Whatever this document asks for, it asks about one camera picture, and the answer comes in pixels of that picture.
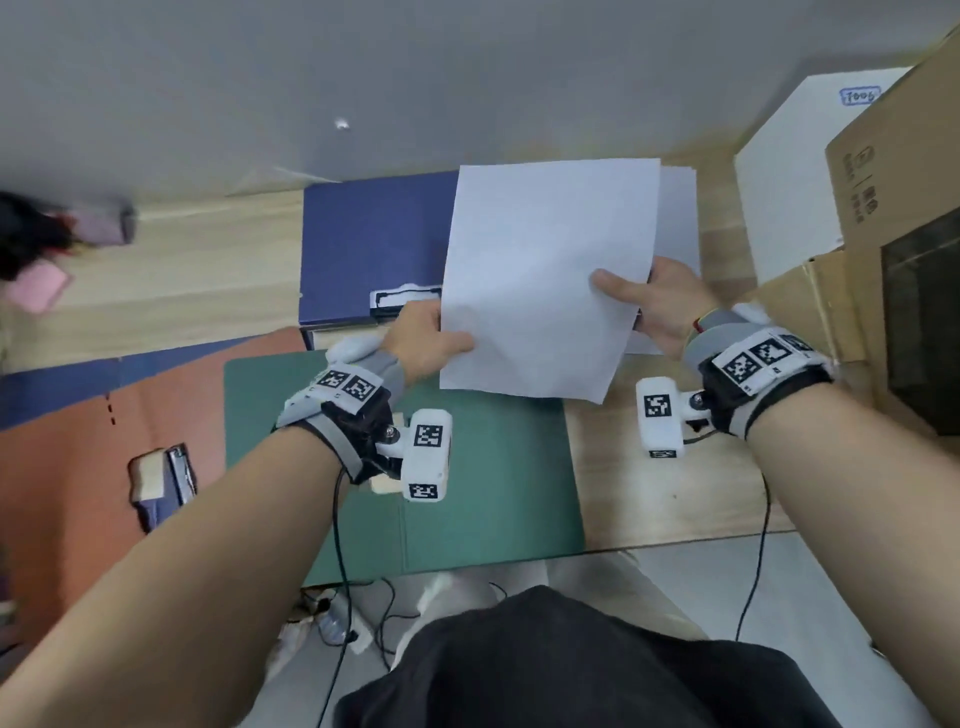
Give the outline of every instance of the wooden table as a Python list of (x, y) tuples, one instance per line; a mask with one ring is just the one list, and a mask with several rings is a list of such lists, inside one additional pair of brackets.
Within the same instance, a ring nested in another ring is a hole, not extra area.
[[(704, 278), (726, 301), (756, 285), (729, 150), (665, 160), (698, 170)], [(296, 325), (302, 194), (280, 192), (145, 206), (136, 241), (68, 260), (76, 276), (42, 317), (0, 310), (6, 372), (250, 336)], [(328, 345), (344, 331), (323, 334)], [(660, 356), (630, 356), (602, 406), (565, 404), (590, 549), (757, 533), (764, 494), (746, 447), (717, 435), (681, 460), (641, 452), (634, 385), (693, 374)], [(773, 530), (791, 528), (775, 506)]]

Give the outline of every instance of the sheet of paper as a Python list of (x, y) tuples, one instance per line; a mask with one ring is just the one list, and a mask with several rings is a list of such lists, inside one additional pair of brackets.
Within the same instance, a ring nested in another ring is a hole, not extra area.
[(658, 159), (461, 167), (441, 316), (476, 348), (441, 388), (602, 402), (636, 306), (588, 277), (646, 280), (659, 189)]
[[(700, 226), (697, 221), (697, 171), (660, 168), (660, 201), (654, 255), (686, 263), (700, 275)], [(650, 337), (634, 331), (625, 353), (662, 353)]]

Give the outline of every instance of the orange folder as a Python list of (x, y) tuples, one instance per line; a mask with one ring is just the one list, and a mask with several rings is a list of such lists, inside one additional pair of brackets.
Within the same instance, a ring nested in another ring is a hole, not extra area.
[(144, 538), (130, 461), (185, 443), (209, 485), (225, 469), (224, 363), (303, 350), (300, 331), (282, 328), (0, 432), (0, 541), (24, 642)]

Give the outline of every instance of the forearm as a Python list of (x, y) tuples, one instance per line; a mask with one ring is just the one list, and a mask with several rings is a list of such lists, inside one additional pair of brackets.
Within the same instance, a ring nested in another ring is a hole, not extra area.
[(960, 722), (960, 463), (819, 384), (748, 443), (810, 549), (935, 715)]
[(70, 610), (0, 691), (0, 725), (239, 718), (329, 529), (339, 471), (308, 432), (271, 435)]

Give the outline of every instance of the hand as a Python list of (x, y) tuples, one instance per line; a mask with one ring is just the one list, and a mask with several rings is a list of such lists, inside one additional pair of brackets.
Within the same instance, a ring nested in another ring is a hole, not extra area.
[(473, 349), (465, 331), (440, 331), (440, 302), (411, 301), (400, 310), (380, 348), (399, 359), (407, 386), (444, 367), (451, 356)]
[(647, 334), (671, 359), (684, 355), (693, 322), (720, 306), (688, 266), (659, 255), (647, 283), (634, 283), (602, 268), (590, 274), (590, 282), (611, 298), (639, 305), (634, 330)]

